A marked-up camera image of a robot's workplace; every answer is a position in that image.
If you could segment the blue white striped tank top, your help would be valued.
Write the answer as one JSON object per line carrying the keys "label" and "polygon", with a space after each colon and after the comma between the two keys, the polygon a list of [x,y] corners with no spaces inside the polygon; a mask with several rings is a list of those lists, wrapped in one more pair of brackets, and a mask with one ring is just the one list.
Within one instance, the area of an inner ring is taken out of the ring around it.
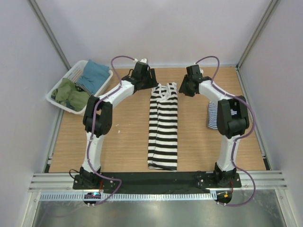
{"label": "blue white striped tank top", "polygon": [[217,106],[211,101],[208,104],[207,127],[212,130],[218,130],[218,128],[217,128]]}

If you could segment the black white striped garment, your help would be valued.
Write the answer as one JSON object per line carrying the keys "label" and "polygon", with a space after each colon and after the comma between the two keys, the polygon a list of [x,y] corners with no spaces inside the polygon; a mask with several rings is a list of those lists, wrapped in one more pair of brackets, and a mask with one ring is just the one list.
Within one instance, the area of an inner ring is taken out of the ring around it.
{"label": "black white striped garment", "polygon": [[159,84],[151,91],[147,164],[149,169],[177,171],[178,91],[175,82]]}

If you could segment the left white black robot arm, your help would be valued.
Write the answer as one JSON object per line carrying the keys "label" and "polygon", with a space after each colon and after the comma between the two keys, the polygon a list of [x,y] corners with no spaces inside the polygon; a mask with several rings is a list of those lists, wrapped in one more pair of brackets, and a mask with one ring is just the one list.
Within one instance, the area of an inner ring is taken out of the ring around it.
{"label": "left white black robot arm", "polygon": [[79,174],[75,176],[74,189],[96,189],[105,179],[100,174],[100,156],[105,136],[112,127],[114,108],[136,91],[157,85],[155,70],[150,68],[147,59],[141,59],[135,63],[131,74],[124,76],[113,89],[89,98],[83,117],[87,135],[86,155]]}

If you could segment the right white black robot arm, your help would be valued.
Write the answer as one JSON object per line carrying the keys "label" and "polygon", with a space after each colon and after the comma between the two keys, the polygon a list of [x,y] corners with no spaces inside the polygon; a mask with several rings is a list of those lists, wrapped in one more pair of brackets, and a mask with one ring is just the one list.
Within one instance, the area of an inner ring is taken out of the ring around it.
{"label": "right white black robot arm", "polygon": [[186,67],[186,71],[179,93],[190,97],[204,95],[217,107],[216,125],[222,142],[213,181],[218,187],[225,187],[236,178],[235,159],[240,137],[250,126],[246,99],[218,87],[210,77],[203,76],[197,64]]}

